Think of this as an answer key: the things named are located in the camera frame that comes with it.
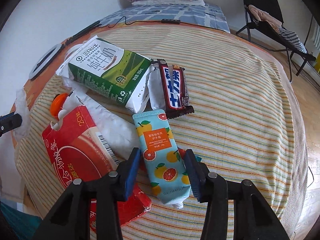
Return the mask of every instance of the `orange label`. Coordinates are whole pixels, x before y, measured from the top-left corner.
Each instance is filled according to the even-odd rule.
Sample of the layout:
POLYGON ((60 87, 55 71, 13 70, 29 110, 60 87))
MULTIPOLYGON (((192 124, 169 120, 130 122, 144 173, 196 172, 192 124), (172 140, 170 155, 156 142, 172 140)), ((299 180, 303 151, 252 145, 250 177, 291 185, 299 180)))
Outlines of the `orange label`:
POLYGON ((165 128, 144 132, 143 136, 150 152, 171 147, 171 142, 165 128))

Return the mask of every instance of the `striped bed sheet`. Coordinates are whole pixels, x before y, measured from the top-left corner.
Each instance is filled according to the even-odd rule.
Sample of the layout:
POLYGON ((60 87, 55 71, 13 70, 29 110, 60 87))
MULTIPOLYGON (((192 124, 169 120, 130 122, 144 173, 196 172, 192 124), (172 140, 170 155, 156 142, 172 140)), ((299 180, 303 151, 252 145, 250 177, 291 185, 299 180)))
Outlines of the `striped bed sheet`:
POLYGON ((116 24, 123 16, 126 22, 134 21, 161 21, 162 19, 180 20, 184 23, 198 24, 230 33, 226 17, 217 5, 160 4, 133 6, 117 11, 100 20, 102 26, 116 24))
MULTIPOLYGON (((252 180, 281 219, 292 183, 294 133, 290 103, 275 63, 263 60, 221 31, 149 25, 98 36, 147 57, 165 58, 169 64, 185 67, 195 113, 169 121, 177 145, 193 149, 210 171, 225 179, 252 180)), ((61 78, 54 75, 33 105, 30 134, 18 148, 17 169, 42 215, 63 192, 41 133, 54 120, 50 103, 64 91, 61 78)), ((92 97, 132 122, 124 108, 101 96, 92 97)), ((198 203, 191 194, 182 210, 174 210, 151 195, 146 173, 139 171, 137 180, 151 198, 152 208, 122 227, 124 239, 200 238, 206 204, 198 203)), ((229 201, 228 239, 233 238, 233 219, 233 203, 229 201)))

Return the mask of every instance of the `barcode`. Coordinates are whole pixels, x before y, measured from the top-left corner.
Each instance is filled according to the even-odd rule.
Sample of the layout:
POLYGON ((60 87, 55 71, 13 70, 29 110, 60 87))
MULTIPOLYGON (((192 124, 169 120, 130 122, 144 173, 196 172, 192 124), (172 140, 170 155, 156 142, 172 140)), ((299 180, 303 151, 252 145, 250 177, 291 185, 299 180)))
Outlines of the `barcode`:
POLYGON ((102 145, 104 146, 104 148, 107 150, 108 154, 111 156, 111 158, 115 161, 115 163, 117 165, 120 164, 120 161, 118 160, 118 158, 115 156, 115 154, 113 153, 113 151, 111 150, 110 146, 108 145, 108 143, 106 142, 106 140, 104 139, 103 135, 98 135, 102 145))

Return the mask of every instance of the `teal fabric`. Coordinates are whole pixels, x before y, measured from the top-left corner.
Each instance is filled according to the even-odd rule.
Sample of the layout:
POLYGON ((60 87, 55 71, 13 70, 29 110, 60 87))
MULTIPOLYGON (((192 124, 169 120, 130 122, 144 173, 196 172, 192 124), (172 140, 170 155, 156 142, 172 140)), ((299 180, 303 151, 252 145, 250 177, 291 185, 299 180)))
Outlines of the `teal fabric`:
POLYGON ((22 213, 3 203, 0 203, 0 209, 19 240, 31 240, 42 222, 40 217, 22 213))

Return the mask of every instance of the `chair backrest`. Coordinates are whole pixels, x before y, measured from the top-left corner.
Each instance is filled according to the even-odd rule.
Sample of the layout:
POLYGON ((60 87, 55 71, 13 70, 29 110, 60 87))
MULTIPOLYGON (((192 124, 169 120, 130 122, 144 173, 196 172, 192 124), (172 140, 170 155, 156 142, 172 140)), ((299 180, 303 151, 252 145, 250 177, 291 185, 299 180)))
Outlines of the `chair backrest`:
POLYGON ((251 4, 260 10, 266 11, 272 17, 283 23, 282 13, 278 0, 243 0, 243 2, 246 6, 249 6, 251 4))

